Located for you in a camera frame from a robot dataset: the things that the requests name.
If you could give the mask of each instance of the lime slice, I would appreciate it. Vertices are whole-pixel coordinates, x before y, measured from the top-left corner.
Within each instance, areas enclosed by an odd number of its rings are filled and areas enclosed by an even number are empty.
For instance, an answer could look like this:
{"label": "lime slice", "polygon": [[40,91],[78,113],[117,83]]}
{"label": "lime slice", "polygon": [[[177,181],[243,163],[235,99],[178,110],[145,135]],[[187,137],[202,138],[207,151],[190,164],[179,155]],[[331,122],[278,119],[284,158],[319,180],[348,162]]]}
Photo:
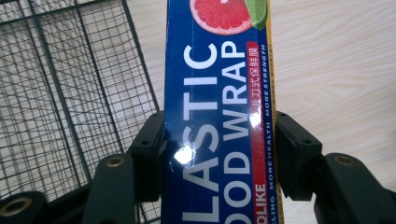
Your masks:
{"label": "lime slice", "polygon": [[268,6],[266,0],[245,0],[247,11],[251,19],[252,26],[262,30],[267,23]]}

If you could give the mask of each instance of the grapefruit slice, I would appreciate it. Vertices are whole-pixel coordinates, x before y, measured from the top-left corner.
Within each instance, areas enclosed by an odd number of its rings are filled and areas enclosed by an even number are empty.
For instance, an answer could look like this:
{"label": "grapefruit slice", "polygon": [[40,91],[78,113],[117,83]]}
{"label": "grapefruit slice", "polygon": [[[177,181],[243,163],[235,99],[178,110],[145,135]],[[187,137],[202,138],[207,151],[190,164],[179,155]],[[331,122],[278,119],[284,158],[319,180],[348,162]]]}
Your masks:
{"label": "grapefruit slice", "polygon": [[190,0],[195,21],[217,35],[235,35],[251,27],[244,0]]}

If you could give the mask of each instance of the black wire basket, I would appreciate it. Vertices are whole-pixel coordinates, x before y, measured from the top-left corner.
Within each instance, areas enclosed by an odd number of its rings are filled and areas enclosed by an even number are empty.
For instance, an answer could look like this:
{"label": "black wire basket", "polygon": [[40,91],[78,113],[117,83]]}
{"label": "black wire basket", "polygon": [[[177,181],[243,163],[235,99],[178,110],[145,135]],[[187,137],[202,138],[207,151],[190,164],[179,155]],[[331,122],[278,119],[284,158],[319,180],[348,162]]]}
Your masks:
{"label": "black wire basket", "polygon": [[0,199],[90,183],[159,110],[125,0],[0,1],[0,46]]}

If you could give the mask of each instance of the wooden table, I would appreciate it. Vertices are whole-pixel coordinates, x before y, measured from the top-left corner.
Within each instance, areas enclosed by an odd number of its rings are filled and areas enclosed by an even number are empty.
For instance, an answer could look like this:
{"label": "wooden table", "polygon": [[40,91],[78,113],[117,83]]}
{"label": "wooden table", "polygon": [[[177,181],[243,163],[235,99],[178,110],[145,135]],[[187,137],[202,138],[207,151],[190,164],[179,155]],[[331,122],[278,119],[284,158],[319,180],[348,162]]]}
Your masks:
{"label": "wooden table", "polygon": [[[163,108],[166,1],[130,0]],[[272,1],[276,106],[396,191],[396,1]],[[286,223],[317,223],[284,199]]]}

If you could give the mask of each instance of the red label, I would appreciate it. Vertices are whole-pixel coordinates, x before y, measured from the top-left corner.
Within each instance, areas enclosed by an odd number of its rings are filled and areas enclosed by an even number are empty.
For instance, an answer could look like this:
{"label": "red label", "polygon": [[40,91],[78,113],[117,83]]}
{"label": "red label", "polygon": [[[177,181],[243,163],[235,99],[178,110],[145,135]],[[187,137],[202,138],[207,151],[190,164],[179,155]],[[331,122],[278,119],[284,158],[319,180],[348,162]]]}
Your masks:
{"label": "red label", "polygon": [[262,76],[259,46],[247,42],[247,73],[249,86],[251,150],[254,192],[254,223],[267,223],[265,147],[262,121]]}

